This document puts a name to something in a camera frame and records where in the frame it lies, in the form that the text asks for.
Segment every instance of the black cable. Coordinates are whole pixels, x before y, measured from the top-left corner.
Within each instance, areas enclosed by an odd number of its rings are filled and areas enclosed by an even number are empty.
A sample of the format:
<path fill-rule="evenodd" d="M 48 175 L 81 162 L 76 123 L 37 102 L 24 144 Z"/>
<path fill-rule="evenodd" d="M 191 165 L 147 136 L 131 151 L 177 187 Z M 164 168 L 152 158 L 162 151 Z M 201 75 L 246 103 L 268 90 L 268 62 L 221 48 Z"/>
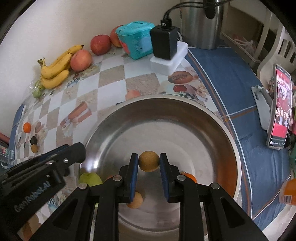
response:
<path fill-rule="evenodd" d="M 223 5 L 224 3 L 230 2 L 232 0 L 223 0 L 221 2 L 215 2 L 215 3 L 207 3 L 207 6 L 211 7 L 211 6 L 220 6 Z M 184 4 L 202 4 L 202 6 L 195 6 L 195 5 L 184 5 Z M 193 1 L 188 1 L 188 2 L 182 2 L 182 3 L 178 3 L 176 5 L 174 5 L 173 7 L 171 7 L 169 10 L 167 10 L 165 12 L 165 14 L 163 15 L 163 19 L 167 19 L 169 17 L 169 14 L 172 10 L 177 9 L 177 8 L 183 8 L 183 7 L 195 7 L 195 8 L 206 8 L 207 6 L 204 6 L 203 2 L 193 2 Z"/>

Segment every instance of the teal container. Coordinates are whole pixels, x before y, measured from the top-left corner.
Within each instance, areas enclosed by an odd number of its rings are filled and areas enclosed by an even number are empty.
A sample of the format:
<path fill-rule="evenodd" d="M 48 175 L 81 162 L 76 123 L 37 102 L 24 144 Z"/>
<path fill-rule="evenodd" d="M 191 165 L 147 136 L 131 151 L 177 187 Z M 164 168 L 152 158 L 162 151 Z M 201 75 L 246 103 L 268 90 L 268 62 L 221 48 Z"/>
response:
<path fill-rule="evenodd" d="M 120 26 L 116 29 L 124 51 L 134 60 L 153 53 L 150 30 L 153 23 L 137 21 Z"/>

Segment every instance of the plastic bag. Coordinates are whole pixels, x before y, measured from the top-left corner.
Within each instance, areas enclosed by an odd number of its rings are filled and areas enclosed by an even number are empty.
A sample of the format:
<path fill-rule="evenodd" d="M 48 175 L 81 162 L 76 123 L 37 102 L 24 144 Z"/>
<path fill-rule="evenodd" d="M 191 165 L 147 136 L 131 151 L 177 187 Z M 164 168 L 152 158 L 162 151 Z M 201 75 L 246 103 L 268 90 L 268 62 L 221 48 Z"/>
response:
<path fill-rule="evenodd" d="M 246 50 L 252 57 L 254 56 L 256 46 L 253 40 L 249 42 L 244 37 L 240 37 L 236 34 L 232 36 L 232 39 L 236 42 L 237 45 L 241 46 L 244 50 Z"/>

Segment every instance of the blue gripper pad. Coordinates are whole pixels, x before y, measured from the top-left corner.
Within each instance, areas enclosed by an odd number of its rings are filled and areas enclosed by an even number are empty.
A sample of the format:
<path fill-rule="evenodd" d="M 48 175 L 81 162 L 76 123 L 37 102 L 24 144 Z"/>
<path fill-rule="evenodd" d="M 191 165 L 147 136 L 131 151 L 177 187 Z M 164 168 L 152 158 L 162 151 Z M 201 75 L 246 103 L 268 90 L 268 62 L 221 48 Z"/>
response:
<path fill-rule="evenodd" d="M 165 153 L 161 153 L 159 156 L 159 168 L 160 168 L 160 175 L 161 175 L 161 182 L 163 184 L 163 193 L 168 202 L 169 199 L 169 184 L 168 184 L 168 175 L 167 175 L 167 165 L 168 159 Z"/>
<path fill-rule="evenodd" d="M 128 167 L 128 174 L 131 175 L 131 182 L 130 182 L 130 200 L 133 201 L 136 191 L 136 182 L 138 176 L 138 166 L 139 166 L 139 157 L 138 154 L 132 153 L 129 167 Z"/>

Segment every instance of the charger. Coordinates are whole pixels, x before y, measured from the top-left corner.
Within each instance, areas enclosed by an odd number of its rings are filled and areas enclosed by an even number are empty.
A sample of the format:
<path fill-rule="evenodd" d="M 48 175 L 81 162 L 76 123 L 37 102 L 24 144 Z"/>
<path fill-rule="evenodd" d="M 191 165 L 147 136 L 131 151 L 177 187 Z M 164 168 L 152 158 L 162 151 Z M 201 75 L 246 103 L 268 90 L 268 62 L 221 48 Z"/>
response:
<path fill-rule="evenodd" d="M 172 19 L 161 20 L 150 30 L 153 54 L 157 58 L 171 60 L 177 52 L 178 29 L 172 26 Z"/>

